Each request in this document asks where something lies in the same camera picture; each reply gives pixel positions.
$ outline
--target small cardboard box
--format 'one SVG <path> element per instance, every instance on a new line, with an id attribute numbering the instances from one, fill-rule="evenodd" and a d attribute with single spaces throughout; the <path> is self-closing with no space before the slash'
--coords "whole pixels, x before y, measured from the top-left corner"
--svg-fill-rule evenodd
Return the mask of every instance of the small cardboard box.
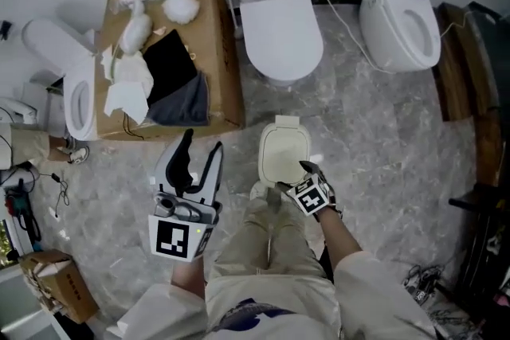
<path id="1" fill-rule="evenodd" d="M 60 264 L 61 268 L 56 268 L 55 264 Z M 63 312 L 67 311 L 67 316 L 74 322 L 86 322 L 99 310 L 71 256 L 55 249 L 32 252 L 20 259 L 20 266 L 25 276 L 34 280 L 40 290 L 62 304 Z M 46 268 L 53 270 L 42 273 Z M 50 304 L 44 295 L 41 304 L 46 307 Z"/>
<path id="2" fill-rule="evenodd" d="M 191 262 L 204 253 L 214 225 L 149 216 L 151 252 L 172 260 Z"/>
<path id="3" fill-rule="evenodd" d="M 304 182 L 292 187 L 287 191 L 287 195 L 297 203 L 301 211 L 307 216 L 329 204 L 328 188 L 322 183 L 318 174 L 312 174 Z"/>
<path id="4" fill-rule="evenodd" d="M 110 1 L 108 0 L 107 3 L 100 34 L 99 48 L 101 52 L 109 45 L 115 48 L 131 16 L 130 10 L 114 14 L 108 7 Z M 243 127 L 245 107 L 236 45 L 233 38 L 233 22 L 226 1 L 198 0 L 200 2 L 198 16 L 187 25 L 178 25 L 168 20 L 161 7 L 163 1 L 150 0 L 144 3 L 145 12 L 153 22 L 152 29 L 165 26 L 166 34 L 173 29 L 178 31 L 182 42 L 189 46 L 189 51 L 196 54 L 195 67 L 205 74 L 209 88 L 210 125 L 195 127 L 194 134 L 202 137 L 230 132 Z M 142 53 L 161 38 L 152 34 L 141 50 Z M 103 66 L 98 58 L 96 59 L 96 124 L 99 137 L 114 140 L 139 140 L 135 136 L 128 135 L 124 130 L 124 113 L 120 109 L 115 110 L 112 116 L 104 114 L 104 103 L 109 86 L 110 81 L 104 78 Z M 171 140 L 186 130 L 185 127 L 162 127 L 147 121 L 138 126 L 133 120 L 129 121 L 129 129 L 146 140 Z"/>

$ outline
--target toilet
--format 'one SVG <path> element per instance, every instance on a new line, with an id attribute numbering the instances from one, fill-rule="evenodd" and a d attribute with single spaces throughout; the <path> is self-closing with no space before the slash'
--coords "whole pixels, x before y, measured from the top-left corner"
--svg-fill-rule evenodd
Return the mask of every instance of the toilet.
<path id="1" fill-rule="evenodd" d="M 64 113 L 69 134 L 96 140 L 94 102 L 96 50 L 89 30 L 84 36 L 57 19 L 37 18 L 22 30 L 25 47 L 57 76 L 64 77 Z"/>
<path id="2" fill-rule="evenodd" d="M 317 67 L 324 45 L 311 0 L 241 0 L 246 52 L 276 86 L 289 86 Z"/>
<path id="3" fill-rule="evenodd" d="M 388 72 L 433 67 L 441 36 L 430 0 L 363 0 L 361 31 L 373 62 Z"/>
<path id="4" fill-rule="evenodd" d="M 312 140 L 298 116 L 277 115 L 275 122 L 262 131 L 258 151 L 258 176 L 262 184 L 273 188 L 283 182 L 294 186 L 306 172 L 301 160 L 310 159 Z"/>

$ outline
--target gray cloth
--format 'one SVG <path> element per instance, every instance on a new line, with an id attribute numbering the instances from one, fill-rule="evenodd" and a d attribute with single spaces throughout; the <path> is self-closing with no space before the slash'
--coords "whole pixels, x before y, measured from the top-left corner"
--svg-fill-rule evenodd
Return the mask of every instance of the gray cloth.
<path id="1" fill-rule="evenodd" d="M 209 125 L 209 89 L 204 74 L 154 102 L 147 117 L 166 127 L 202 127 Z"/>

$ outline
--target marble floor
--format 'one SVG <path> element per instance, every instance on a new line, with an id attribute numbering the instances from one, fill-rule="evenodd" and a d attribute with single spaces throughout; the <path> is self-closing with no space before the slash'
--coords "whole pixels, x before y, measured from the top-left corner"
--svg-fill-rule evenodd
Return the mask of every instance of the marble floor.
<path id="1" fill-rule="evenodd" d="M 361 40 L 358 9 L 336 6 Z M 190 171 L 200 171 L 220 139 L 225 165 L 217 199 L 220 224 L 205 253 L 206 268 L 238 227 L 257 180 L 258 143 L 275 114 L 298 115 L 312 136 L 312 154 L 344 206 L 344 220 L 360 244 L 401 279 L 411 264 L 445 264 L 454 276 L 461 262 L 463 212 L 448 205 L 474 182 L 473 124 L 443 123 L 430 70 L 388 75 L 372 69 L 329 6 L 315 6 L 324 57 L 315 72 L 289 89 L 264 83 L 239 43 L 247 127 L 197 139 Z M 172 263 L 149 250 L 148 183 L 163 143 L 90 143 L 80 166 L 42 163 L 42 173 L 63 174 L 70 206 L 49 214 L 59 186 L 37 182 L 33 209 L 46 248 L 70 253 L 106 322 L 118 319 L 153 283 L 166 282 Z M 316 250 L 322 238 L 310 217 L 307 236 Z"/>

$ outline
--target cotton ball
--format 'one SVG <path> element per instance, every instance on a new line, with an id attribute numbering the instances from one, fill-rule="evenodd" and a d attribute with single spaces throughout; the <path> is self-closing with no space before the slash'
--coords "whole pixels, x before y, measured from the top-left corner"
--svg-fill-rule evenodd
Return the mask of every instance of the cotton ball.
<path id="1" fill-rule="evenodd" d="M 163 10 L 169 20 L 185 25 L 197 17 L 200 9 L 198 0 L 165 0 Z"/>
<path id="2" fill-rule="evenodd" d="M 131 19 L 122 33 L 119 46 L 125 54 L 132 56 L 142 49 L 145 41 L 151 35 L 152 20 L 144 13 L 145 8 L 140 0 L 134 2 L 130 7 L 132 10 Z"/>

